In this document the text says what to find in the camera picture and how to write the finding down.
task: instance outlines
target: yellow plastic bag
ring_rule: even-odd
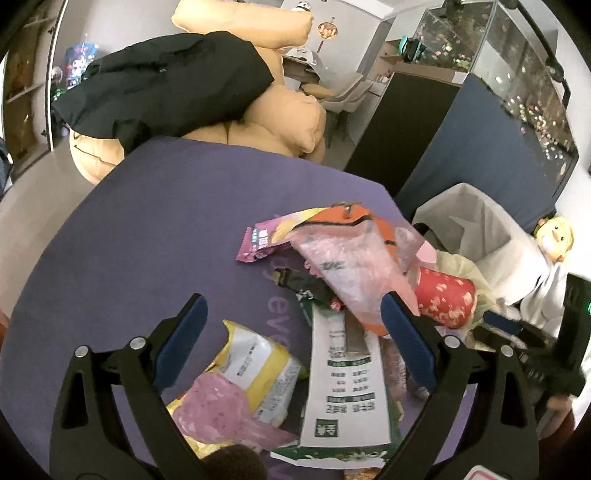
[[[302,364],[287,348],[229,320],[228,342],[207,367],[206,372],[220,372],[246,392],[252,417],[278,427],[287,417],[297,380],[307,376]],[[182,404],[184,395],[168,405],[168,412]],[[232,442],[214,445],[184,437],[197,457],[204,458]]]

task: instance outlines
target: fish tank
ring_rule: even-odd
[[[414,34],[426,48],[417,63],[480,78],[519,123],[525,141],[539,145],[532,150],[557,196],[578,159],[566,115],[570,91],[561,72],[551,69],[547,42],[527,16],[498,1],[426,10]]]

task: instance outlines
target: red paper cup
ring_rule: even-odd
[[[465,278],[421,267],[415,289],[421,314],[449,327],[460,328],[476,308],[476,287]]]

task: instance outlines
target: panda figurine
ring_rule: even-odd
[[[308,2],[299,2],[294,8],[291,9],[292,12],[309,12],[312,9],[311,5]]]

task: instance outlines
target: metal screw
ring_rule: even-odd
[[[87,353],[88,347],[86,345],[80,345],[74,352],[74,355],[76,355],[78,358],[82,358],[83,356],[86,356]]]
[[[505,356],[513,356],[513,349],[509,345],[503,345],[501,347],[501,353]]]
[[[447,335],[443,341],[449,348],[458,348],[460,346],[460,340],[453,335]]]
[[[146,339],[144,337],[135,337],[133,340],[130,341],[129,346],[133,350],[141,350],[145,347]]]

